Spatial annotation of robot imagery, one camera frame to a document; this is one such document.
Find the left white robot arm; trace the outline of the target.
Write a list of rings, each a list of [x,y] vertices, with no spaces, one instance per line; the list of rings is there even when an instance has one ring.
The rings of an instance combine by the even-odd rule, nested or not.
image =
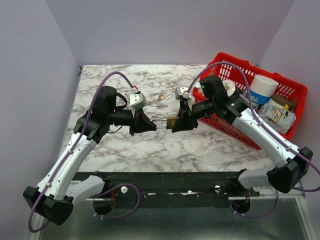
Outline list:
[[[28,186],[23,197],[33,213],[59,226],[71,215],[80,202],[92,197],[107,197],[111,178],[104,173],[93,173],[75,186],[70,183],[87,155],[106,135],[110,126],[128,126],[131,135],[156,130],[143,107],[146,97],[135,87],[125,105],[117,106],[121,94],[114,87],[103,86],[95,93],[89,110],[79,118],[70,141],[49,173],[36,187]]]

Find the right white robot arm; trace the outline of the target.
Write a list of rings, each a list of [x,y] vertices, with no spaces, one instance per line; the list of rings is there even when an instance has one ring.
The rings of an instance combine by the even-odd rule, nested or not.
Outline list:
[[[216,115],[252,139],[274,164],[271,170],[242,170],[230,183],[230,191],[241,196],[251,188],[273,187],[281,193],[289,193],[308,172],[313,152],[283,138],[251,110],[249,103],[241,96],[228,96],[219,77],[205,77],[200,85],[206,99],[195,104],[187,88],[175,88],[174,95],[180,107],[172,132],[193,130],[198,126],[198,119]]]

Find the large brass padlock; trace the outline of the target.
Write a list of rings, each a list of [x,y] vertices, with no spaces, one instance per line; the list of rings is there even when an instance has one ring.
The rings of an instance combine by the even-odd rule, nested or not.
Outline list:
[[[155,123],[157,129],[171,130],[179,119],[180,118],[178,116],[171,116],[167,118],[153,119],[152,122]]]

